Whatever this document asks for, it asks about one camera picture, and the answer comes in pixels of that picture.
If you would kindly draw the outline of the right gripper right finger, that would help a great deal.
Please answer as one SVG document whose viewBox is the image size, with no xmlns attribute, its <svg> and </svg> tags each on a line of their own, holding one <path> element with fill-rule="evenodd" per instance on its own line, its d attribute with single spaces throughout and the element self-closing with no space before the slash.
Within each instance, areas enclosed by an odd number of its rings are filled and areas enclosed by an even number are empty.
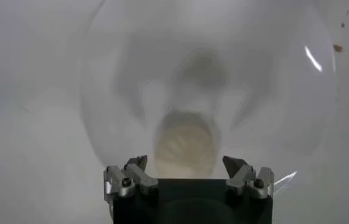
<svg viewBox="0 0 349 224">
<path fill-rule="evenodd" d="M 237 196 L 249 195 L 256 200 L 273 198 L 274 173 L 269 167 L 262 167 L 259 172 L 245 160 L 224 156 L 223 164 L 229 175 L 226 185 Z"/>
</svg>

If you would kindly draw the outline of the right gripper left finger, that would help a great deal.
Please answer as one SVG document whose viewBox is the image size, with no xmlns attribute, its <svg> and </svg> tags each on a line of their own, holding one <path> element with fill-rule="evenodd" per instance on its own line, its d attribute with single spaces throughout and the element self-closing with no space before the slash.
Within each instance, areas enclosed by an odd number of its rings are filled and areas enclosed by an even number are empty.
<svg viewBox="0 0 349 224">
<path fill-rule="evenodd" d="M 147 155 L 130 158 L 122 169 L 108 166 L 104 172 L 104 200 L 112 201 L 114 197 L 128 198 L 137 192 L 152 196 L 158 192 L 158 180 L 148 176 L 144 171 Z"/>
</svg>

